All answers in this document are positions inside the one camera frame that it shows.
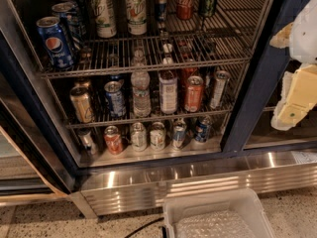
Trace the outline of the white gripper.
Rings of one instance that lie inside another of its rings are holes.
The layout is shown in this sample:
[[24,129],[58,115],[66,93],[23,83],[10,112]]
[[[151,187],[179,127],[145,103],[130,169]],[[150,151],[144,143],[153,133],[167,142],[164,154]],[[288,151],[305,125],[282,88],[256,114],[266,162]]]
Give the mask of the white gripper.
[[310,0],[293,23],[279,30],[269,41],[278,49],[289,46],[290,56],[302,62],[294,73],[282,79],[281,99],[270,125],[280,131],[295,127],[317,104],[317,0]]

